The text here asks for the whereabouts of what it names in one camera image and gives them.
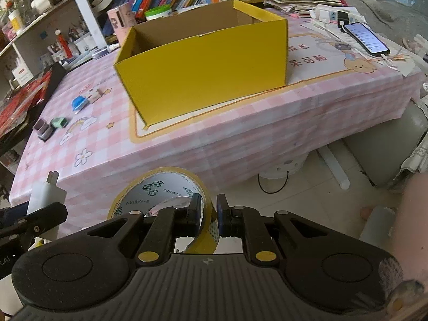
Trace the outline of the person's right hand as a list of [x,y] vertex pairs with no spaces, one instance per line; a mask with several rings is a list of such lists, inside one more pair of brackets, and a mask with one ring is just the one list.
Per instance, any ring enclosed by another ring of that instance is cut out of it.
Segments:
[[427,285],[427,173],[406,183],[392,231],[392,254],[406,279]]

